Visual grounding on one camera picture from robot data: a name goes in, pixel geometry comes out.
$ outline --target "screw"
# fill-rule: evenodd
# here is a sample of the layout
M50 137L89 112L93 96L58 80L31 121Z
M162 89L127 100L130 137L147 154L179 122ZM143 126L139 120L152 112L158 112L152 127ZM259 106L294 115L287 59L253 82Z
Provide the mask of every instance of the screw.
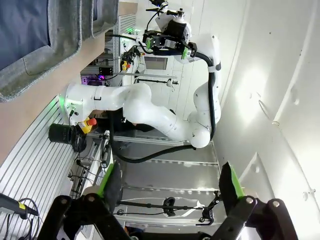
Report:
M279 203L278 201L274 201L272 204L273 204L273 206L275 206L276 208L280 206L280 203Z
M248 204L252 204L254 202L254 200L251 197L247 197L247 199L245 200Z

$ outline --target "green light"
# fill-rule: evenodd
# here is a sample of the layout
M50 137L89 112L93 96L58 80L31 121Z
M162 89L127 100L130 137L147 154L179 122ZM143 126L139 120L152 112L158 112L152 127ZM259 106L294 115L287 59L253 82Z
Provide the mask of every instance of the green light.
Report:
M59 103L60 103L60 107L63 109L65 107L65 98L62 97L61 95L59 96Z
M147 49L150 49L150 47L151 47L151 39L150 39L150 38L147 38L147 39L146 39L146 48L147 48Z
M188 52L188 48L185 47L185 48L184 48L184 51L183 51L183 53L182 53L181 59L186 59L187 52Z

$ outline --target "black clamp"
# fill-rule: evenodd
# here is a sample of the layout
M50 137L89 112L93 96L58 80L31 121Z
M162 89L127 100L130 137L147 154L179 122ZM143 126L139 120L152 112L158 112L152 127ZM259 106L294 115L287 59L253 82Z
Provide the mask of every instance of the black clamp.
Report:
M215 216L214 216L214 212L213 212L213 208L220 203L221 198L220 198L220 194L219 191L214 191L214 199L212 200L212 202L209 204L208 207L206 207L205 209L203 209L202 211L202 217L199 219L200 223L203 223L205 220L209 220L209 223L206 225L212 225L215 222Z

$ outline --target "black tool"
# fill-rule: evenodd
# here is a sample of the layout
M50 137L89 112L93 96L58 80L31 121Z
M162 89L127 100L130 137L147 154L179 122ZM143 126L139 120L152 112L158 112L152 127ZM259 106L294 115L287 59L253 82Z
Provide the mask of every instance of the black tool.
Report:
M171 78L169 78L168 81L159 81L159 80L149 80L149 79L138 79L137 83L139 82L151 82L151 83L160 83L160 84L167 84L169 81L171 81ZM178 81L172 81L173 85L178 85Z
M28 214L39 215L36 210L2 193L0 193L0 212L19 214L22 219L27 219Z

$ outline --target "white wall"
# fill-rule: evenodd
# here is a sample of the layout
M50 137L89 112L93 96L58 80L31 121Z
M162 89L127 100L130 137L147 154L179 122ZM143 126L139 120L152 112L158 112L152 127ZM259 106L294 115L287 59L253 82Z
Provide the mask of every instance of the white wall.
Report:
M229 75L236 54L240 29L246 9L246 0L168 0L169 4L182 6L186 10L186 20L190 22L192 35L210 33L220 39L221 65L222 65L222 91L220 100L224 100L224 91L227 92L230 81ZM154 12L146 9L155 8L148 0L138 1L136 26L142 31L146 28ZM151 21L149 28L156 28L157 24ZM162 84L150 84L152 88L152 101L156 105L163 105L176 111L176 114L187 119L191 111L195 110L193 93L197 87L208 81L207 65L204 61L181 64L170 57L170 68L167 71L148 70L148 74L163 74L177 76L180 85L174 92Z
M320 239L320 5L251 0L245 18L218 159L262 199L283 199L299 239Z

